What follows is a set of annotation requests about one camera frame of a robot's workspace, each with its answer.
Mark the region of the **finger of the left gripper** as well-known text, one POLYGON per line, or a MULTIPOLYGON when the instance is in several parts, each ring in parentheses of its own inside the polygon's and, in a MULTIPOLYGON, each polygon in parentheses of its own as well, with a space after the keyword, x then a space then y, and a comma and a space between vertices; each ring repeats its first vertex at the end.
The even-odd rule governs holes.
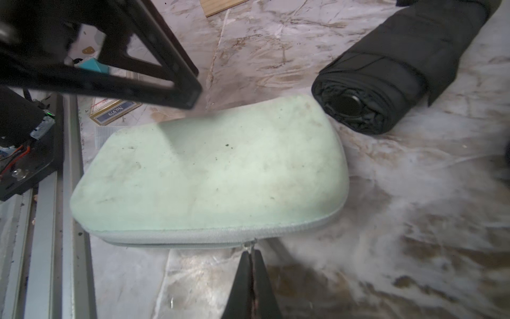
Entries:
POLYGON ((1 83, 192 109, 198 70, 151 1, 2 1, 1 83), (98 61, 170 87, 65 63, 82 25, 104 35, 98 61))

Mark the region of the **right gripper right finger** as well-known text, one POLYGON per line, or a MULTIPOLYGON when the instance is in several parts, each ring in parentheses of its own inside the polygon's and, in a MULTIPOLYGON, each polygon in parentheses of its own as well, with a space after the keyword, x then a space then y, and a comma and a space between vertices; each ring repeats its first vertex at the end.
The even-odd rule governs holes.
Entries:
POLYGON ((271 281, 259 250, 252 250, 253 318, 277 319, 282 313, 272 289, 271 281))

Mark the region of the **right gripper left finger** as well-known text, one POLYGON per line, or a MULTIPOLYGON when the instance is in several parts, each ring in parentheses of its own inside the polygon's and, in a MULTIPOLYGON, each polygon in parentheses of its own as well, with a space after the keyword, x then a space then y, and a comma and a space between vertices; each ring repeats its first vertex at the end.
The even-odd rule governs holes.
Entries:
POLYGON ((250 253, 242 253, 231 293, 222 319, 249 319, 252 317, 253 274, 250 253))

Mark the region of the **mint green zippered sleeve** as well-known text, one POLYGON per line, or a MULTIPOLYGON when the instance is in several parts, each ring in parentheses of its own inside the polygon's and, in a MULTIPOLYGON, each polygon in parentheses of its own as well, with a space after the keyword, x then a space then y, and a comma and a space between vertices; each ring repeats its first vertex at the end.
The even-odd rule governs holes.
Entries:
POLYGON ((111 244, 236 246, 326 225, 348 193, 341 140, 299 95, 113 133, 70 210, 111 244))

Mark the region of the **black umbrella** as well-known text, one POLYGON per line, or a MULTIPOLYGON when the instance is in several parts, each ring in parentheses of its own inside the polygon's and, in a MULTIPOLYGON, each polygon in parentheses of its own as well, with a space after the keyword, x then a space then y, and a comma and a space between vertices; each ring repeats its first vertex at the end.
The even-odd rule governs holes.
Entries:
POLYGON ((456 79, 460 59, 499 1, 398 1, 398 11, 329 63, 312 85, 327 114, 384 134, 456 79))

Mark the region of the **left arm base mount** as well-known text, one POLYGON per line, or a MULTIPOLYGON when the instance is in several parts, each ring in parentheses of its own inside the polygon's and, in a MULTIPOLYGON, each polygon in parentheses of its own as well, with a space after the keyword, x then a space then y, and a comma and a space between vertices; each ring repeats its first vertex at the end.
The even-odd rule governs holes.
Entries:
POLYGON ((21 195, 63 163, 63 97, 29 100, 1 87, 1 201, 21 195))

